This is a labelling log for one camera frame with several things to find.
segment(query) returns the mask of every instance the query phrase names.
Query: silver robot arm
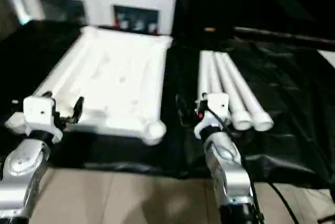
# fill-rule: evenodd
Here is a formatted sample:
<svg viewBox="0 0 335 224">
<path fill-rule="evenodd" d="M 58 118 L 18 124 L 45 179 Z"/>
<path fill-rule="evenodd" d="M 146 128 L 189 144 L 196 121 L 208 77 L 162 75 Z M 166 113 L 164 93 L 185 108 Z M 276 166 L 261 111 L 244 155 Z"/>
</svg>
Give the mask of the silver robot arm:
<svg viewBox="0 0 335 224">
<path fill-rule="evenodd" d="M 214 180 L 222 223 L 262 223 L 263 217 L 255 207 L 252 184 L 242 166 L 241 155 L 222 125 L 228 118 L 228 95 L 206 94 L 198 102 L 196 114 L 201 121 L 194 133 L 204 141 L 206 164 Z"/>
<path fill-rule="evenodd" d="M 28 222 L 52 147 L 61 141 L 66 124 L 76 123 L 80 118 L 82 97 L 77 101 L 72 117 L 60 118 L 51 95 L 29 96 L 23 101 L 26 136 L 8 155 L 3 166 L 0 178 L 0 223 L 15 219 Z"/>
</svg>

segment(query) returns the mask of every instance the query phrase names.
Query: white plastic tray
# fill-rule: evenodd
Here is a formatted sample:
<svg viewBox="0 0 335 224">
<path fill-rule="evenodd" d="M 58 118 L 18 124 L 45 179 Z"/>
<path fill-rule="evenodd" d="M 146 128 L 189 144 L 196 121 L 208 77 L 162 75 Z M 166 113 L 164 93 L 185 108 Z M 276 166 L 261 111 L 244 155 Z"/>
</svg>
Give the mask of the white plastic tray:
<svg viewBox="0 0 335 224">
<path fill-rule="evenodd" d="M 165 54 L 171 38 L 85 27 L 36 95 L 52 91 L 62 116 L 84 96 L 83 115 L 69 130 L 160 142 Z"/>
</svg>

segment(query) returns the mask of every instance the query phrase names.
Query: black cloth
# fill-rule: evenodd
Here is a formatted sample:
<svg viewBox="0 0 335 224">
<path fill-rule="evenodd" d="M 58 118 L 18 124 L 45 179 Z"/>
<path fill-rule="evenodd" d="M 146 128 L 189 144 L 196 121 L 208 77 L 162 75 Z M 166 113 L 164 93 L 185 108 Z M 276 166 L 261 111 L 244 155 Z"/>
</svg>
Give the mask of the black cloth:
<svg viewBox="0 0 335 224">
<path fill-rule="evenodd" d="M 80 34 L 79 27 L 32 21 L 0 43 L 0 112 L 30 95 Z M 178 178 L 208 177 L 203 144 L 181 125 L 176 95 L 188 108 L 196 98 L 199 50 L 175 43 L 167 52 L 161 119 L 167 133 L 160 144 L 135 138 L 66 133 L 50 158 L 57 167 L 127 171 Z M 225 42 L 216 50 L 231 58 L 273 120 L 268 132 L 234 132 L 255 181 L 334 187 L 335 70 L 316 51 L 279 44 Z M 3 158 L 20 142 L 0 128 Z"/>
<path fill-rule="evenodd" d="M 332 0 L 176 0 L 174 38 L 272 37 L 335 47 Z"/>
</svg>

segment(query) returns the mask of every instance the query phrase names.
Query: table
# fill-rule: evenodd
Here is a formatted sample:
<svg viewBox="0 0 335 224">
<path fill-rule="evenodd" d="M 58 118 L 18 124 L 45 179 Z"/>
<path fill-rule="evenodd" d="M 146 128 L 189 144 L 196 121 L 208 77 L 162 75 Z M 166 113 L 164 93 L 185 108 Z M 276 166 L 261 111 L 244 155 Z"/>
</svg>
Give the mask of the table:
<svg viewBox="0 0 335 224">
<path fill-rule="evenodd" d="M 32 21 L 0 43 L 0 112 L 10 101 L 34 92 L 79 35 L 79 26 Z M 335 80 L 333 67 L 313 49 L 273 43 L 229 41 L 227 50 L 255 95 L 270 112 L 269 132 L 235 132 L 250 177 L 257 182 L 333 188 Z M 163 141 L 149 147 L 139 139 L 67 133 L 50 158 L 57 167 L 127 171 L 177 178 L 208 177 L 203 144 L 181 126 L 176 94 L 196 98 L 199 50 L 175 42 L 167 52 L 161 119 Z M 20 141 L 0 128 L 1 157 Z"/>
</svg>

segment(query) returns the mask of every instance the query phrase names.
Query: wooden floor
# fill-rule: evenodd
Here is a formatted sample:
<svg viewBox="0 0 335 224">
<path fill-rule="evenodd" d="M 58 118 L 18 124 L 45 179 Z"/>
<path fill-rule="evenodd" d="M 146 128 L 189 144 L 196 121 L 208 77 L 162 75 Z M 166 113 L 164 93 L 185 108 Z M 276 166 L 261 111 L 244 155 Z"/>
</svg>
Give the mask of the wooden floor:
<svg viewBox="0 0 335 224">
<path fill-rule="evenodd" d="M 335 213 L 328 191 L 277 184 L 300 224 Z M 267 224 L 291 224 L 267 184 L 256 184 Z M 49 169 L 30 223 L 220 224 L 211 180 Z"/>
</svg>

